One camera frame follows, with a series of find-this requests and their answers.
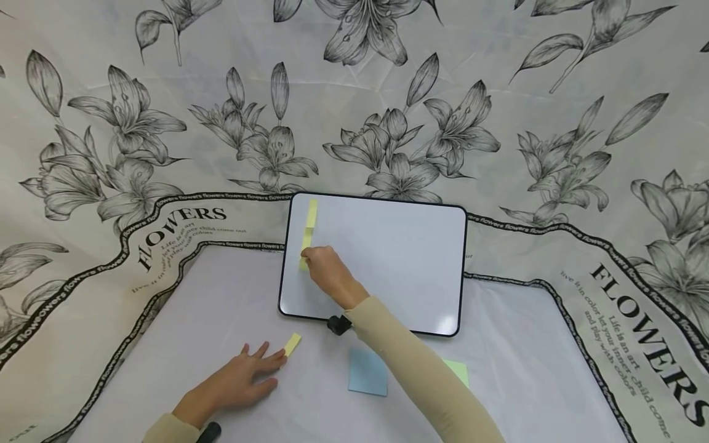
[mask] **beige sleeve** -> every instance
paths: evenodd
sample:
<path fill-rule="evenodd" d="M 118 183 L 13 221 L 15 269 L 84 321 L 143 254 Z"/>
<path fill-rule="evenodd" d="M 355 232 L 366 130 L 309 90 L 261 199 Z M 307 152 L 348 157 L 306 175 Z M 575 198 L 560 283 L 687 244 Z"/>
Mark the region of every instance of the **beige sleeve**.
<path fill-rule="evenodd" d="M 378 298 L 367 298 L 345 315 L 359 339 L 384 360 L 444 443 L 504 443 L 473 393 Z"/>
<path fill-rule="evenodd" d="M 173 414 L 163 414 L 147 430 L 143 443 L 195 443 L 199 438 L 199 429 L 182 422 Z"/>

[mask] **person's right hand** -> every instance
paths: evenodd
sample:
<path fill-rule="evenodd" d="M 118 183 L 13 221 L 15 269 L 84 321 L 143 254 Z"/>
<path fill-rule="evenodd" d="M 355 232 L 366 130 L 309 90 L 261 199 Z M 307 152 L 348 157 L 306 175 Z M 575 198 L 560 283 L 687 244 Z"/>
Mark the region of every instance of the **person's right hand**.
<path fill-rule="evenodd" d="M 311 279 L 343 309 L 353 309 L 369 297 L 331 246 L 307 247 L 301 257 L 306 259 Z"/>

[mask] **fabric backdrop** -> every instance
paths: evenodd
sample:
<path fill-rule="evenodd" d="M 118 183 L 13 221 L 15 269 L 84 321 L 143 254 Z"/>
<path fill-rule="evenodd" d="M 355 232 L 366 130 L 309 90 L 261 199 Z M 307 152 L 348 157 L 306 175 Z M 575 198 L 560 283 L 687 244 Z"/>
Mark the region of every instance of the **fabric backdrop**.
<path fill-rule="evenodd" d="M 707 18 L 1 0 L 0 437 L 68 439 L 200 247 L 282 249 L 307 190 L 464 206 L 466 277 L 554 297 L 628 441 L 705 441 Z"/>

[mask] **black clamp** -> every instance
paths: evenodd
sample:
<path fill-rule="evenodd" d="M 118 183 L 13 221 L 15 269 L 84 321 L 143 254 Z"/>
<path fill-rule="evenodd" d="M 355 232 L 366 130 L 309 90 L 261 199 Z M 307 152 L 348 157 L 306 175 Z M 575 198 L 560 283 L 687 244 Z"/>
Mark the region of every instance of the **black clamp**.
<path fill-rule="evenodd" d="M 336 335 L 344 334 L 351 327 L 352 322 L 350 322 L 344 315 L 341 315 L 340 317 L 333 315 L 328 320 L 328 329 L 333 331 Z"/>

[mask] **white table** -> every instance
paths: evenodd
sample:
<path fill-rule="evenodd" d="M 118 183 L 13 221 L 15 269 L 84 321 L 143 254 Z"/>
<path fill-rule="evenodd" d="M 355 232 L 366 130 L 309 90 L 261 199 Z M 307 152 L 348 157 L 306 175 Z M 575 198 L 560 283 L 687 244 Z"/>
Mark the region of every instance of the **white table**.
<path fill-rule="evenodd" d="M 278 313 L 282 259 L 205 249 L 71 442 L 139 442 L 244 342 L 269 340 L 276 350 L 292 332 L 303 339 L 278 389 L 250 410 L 217 417 L 220 443 L 439 441 L 391 375 L 388 397 L 347 390 L 349 349 L 363 346 L 353 332 L 337 337 L 322 322 Z M 470 389 L 507 443 L 625 441 L 545 292 L 466 280 L 460 333 L 423 339 L 468 365 Z"/>

